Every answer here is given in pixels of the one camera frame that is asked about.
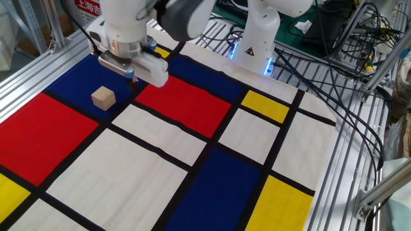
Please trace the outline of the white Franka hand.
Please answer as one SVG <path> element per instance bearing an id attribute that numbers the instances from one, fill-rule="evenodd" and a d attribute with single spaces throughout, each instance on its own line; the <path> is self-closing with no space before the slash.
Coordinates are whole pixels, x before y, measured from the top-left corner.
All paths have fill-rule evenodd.
<path id="1" fill-rule="evenodd" d="M 117 42 L 107 36 L 104 24 L 104 19 L 98 17 L 86 29 L 92 38 L 89 43 L 91 51 L 94 50 L 93 44 L 101 51 L 98 55 L 99 63 L 124 76 L 131 92 L 137 88 L 139 80 L 162 87 L 168 80 L 168 63 L 154 51 L 157 45 L 155 40 L 144 35 L 142 40 L 134 44 Z M 148 41 L 153 42 L 153 46 L 147 46 Z"/>

